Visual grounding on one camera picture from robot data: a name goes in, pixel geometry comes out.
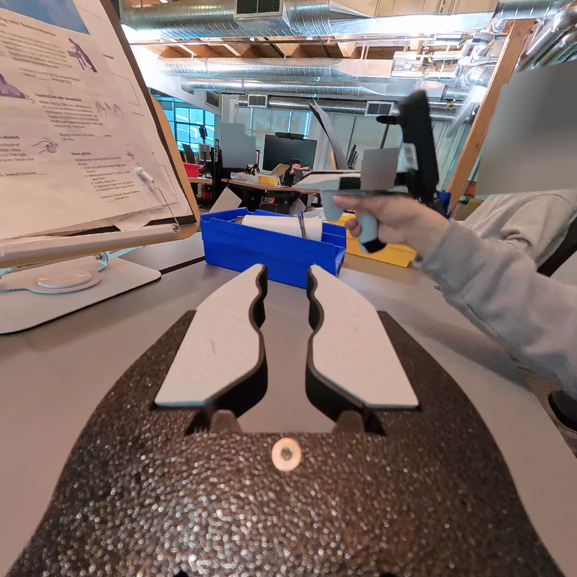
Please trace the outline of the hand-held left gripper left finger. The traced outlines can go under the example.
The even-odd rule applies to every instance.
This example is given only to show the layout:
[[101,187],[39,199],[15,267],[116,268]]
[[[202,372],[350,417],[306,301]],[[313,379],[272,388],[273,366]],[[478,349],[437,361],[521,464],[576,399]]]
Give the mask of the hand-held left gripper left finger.
[[207,297],[155,397],[159,408],[198,409],[187,434],[208,432],[215,417],[233,421],[268,388],[261,326],[268,270],[255,264]]

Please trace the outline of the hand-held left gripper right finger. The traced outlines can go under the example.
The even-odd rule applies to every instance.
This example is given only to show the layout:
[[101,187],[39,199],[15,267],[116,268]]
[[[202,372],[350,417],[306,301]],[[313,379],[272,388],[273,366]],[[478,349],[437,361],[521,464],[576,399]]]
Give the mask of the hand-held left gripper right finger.
[[307,271],[306,394],[334,432],[385,435],[378,412],[419,401],[376,308],[319,265]]

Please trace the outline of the blue storage bin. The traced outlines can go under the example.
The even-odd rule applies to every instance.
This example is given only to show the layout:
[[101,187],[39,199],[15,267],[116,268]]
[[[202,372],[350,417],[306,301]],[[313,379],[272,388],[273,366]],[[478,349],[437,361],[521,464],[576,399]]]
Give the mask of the blue storage bin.
[[[239,223],[239,218],[259,216],[278,218],[295,224],[294,234]],[[207,212],[200,216],[206,263],[243,272],[255,264],[268,268],[268,278],[285,285],[305,288],[307,271],[316,264],[338,276],[347,246],[345,228],[317,220],[321,228],[318,240],[303,237],[299,219],[288,215],[247,208]]]

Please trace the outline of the person's right forearm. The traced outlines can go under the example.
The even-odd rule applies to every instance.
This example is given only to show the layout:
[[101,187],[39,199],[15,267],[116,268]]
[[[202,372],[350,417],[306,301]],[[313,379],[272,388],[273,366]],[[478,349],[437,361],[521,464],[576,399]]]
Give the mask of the person's right forearm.
[[576,287],[501,241],[451,223],[420,269],[445,300],[525,366],[576,398]]

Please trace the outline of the cluttered wooden desk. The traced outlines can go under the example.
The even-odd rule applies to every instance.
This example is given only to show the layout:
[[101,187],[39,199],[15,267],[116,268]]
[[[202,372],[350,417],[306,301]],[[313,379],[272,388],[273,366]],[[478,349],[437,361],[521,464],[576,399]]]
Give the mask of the cluttered wooden desk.
[[260,182],[245,182],[234,178],[221,178],[221,183],[228,187],[241,198],[241,207],[250,212],[261,210],[265,212],[289,215],[292,206],[297,200],[303,204],[307,202],[307,196],[318,196],[317,189],[299,189],[281,185],[263,184]]

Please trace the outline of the grey desk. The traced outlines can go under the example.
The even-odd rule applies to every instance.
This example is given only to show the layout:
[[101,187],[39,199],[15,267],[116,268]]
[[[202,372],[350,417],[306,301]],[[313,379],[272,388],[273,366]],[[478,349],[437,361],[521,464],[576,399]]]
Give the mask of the grey desk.
[[[90,415],[126,369],[235,271],[199,262],[50,324],[1,337],[1,576],[36,529]],[[524,374],[422,272],[346,257],[340,279],[388,312],[454,378],[499,446],[528,514],[576,576],[576,457]],[[240,418],[249,432],[328,432],[307,402],[305,290],[269,282],[269,385]]]

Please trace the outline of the wooden document stand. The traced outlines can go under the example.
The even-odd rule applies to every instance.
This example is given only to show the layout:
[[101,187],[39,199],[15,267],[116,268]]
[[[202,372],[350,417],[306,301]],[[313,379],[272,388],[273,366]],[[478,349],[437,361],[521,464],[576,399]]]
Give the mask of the wooden document stand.
[[316,103],[315,100],[310,100],[308,105],[324,133],[326,134],[331,145],[335,169],[341,171],[349,170],[347,157],[345,156],[342,147],[340,146],[331,119],[328,117],[327,113]]
[[198,208],[111,1],[1,1],[1,334],[160,278]]

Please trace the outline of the black screen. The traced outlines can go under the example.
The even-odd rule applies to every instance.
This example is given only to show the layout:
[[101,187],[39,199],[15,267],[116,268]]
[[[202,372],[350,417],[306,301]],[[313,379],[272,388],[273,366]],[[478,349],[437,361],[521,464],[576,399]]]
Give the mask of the black screen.
[[289,164],[293,159],[301,166],[313,167],[317,140],[288,139],[272,134],[264,137],[264,150],[261,155],[262,169],[271,171],[279,164]]

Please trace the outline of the white roll in bin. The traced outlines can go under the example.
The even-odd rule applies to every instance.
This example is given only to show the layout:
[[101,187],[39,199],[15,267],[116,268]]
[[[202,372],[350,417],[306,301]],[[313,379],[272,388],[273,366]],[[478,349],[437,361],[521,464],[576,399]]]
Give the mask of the white roll in bin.
[[[270,232],[301,237],[297,216],[247,214],[235,219],[236,224],[267,230]],[[320,217],[304,218],[304,224],[307,232],[307,239],[321,241],[322,238],[322,220]]]

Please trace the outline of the yellow plastic bin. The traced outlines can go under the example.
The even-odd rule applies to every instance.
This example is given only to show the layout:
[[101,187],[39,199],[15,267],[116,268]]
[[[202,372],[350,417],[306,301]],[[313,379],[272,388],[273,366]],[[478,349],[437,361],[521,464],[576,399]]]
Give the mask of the yellow plastic bin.
[[410,247],[394,243],[387,244],[378,252],[365,253],[361,250],[358,238],[353,237],[349,231],[346,233],[346,253],[403,268],[407,268],[417,255]]

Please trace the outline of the ceiling air vent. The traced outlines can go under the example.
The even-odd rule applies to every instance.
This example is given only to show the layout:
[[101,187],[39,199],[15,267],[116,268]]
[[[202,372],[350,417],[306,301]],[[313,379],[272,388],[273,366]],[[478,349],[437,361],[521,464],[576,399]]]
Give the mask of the ceiling air vent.
[[283,1],[236,1],[235,19],[278,18],[283,16]]

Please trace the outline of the silver air duct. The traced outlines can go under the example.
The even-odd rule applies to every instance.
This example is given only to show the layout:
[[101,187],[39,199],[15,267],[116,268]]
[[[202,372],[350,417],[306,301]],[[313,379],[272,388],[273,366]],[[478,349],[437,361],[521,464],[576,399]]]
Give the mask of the silver air duct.
[[433,118],[471,117],[516,22],[513,71],[576,58],[576,1],[283,1],[235,19],[236,1],[114,1],[134,49],[189,93],[286,109],[384,114],[425,90]]

